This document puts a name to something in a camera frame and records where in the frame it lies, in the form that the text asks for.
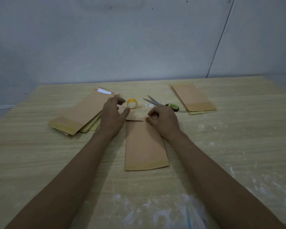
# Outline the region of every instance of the scissors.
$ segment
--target scissors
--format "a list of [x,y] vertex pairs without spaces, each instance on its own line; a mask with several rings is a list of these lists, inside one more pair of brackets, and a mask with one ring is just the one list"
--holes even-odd
[[150,103],[153,103],[153,104],[155,104],[155,105],[162,106],[162,107],[169,106],[169,107],[171,107],[171,108],[174,110],[174,112],[179,111],[179,107],[178,107],[176,104],[166,104],[166,105],[160,104],[158,101],[156,101],[155,99],[153,99],[151,96],[149,96],[149,95],[147,95],[147,96],[148,96],[151,100],[148,100],[148,99],[145,99],[145,98],[143,98],[143,99],[146,100],[146,101],[148,101],[148,102],[150,102]]

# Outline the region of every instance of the adhesive tape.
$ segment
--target adhesive tape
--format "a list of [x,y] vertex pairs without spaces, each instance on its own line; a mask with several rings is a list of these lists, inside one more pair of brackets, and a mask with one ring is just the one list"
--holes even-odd
[[127,107],[130,109],[135,109],[138,106],[138,102],[136,99],[129,99],[127,100]]

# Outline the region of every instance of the person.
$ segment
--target person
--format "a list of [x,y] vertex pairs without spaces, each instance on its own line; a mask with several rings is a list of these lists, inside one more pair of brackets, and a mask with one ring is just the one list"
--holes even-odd
[[[84,201],[109,142],[122,128],[130,109],[119,114],[125,100],[109,98],[102,121],[88,143],[65,168],[7,225],[7,229],[68,228]],[[246,188],[203,153],[184,134],[170,107],[155,107],[147,121],[177,153],[194,190],[222,229],[286,229]]]

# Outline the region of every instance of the hand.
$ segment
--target hand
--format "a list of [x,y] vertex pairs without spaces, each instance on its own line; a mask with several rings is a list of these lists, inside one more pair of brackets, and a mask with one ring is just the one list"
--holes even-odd
[[171,107],[154,107],[148,115],[147,122],[165,139],[170,140],[176,133],[181,132],[177,116]]
[[118,112],[117,104],[126,101],[120,97],[111,97],[104,104],[99,131],[114,138],[122,128],[130,109],[126,108],[122,114]]

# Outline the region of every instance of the tabletop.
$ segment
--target tabletop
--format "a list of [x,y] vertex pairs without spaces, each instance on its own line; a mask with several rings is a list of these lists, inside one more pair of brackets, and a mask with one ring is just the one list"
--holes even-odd
[[[169,84],[192,83],[217,112],[189,115]],[[181,129],[286,223],[286,91],[261,77],[40,85],[0,120],[0,228],[45,187],[91,138],[48,121],[104,87],[139,106],[151,95],[180,107]],[[170,167],[124,171],[125,126],[109,144],[70,228],[218,228],[171,146]]]

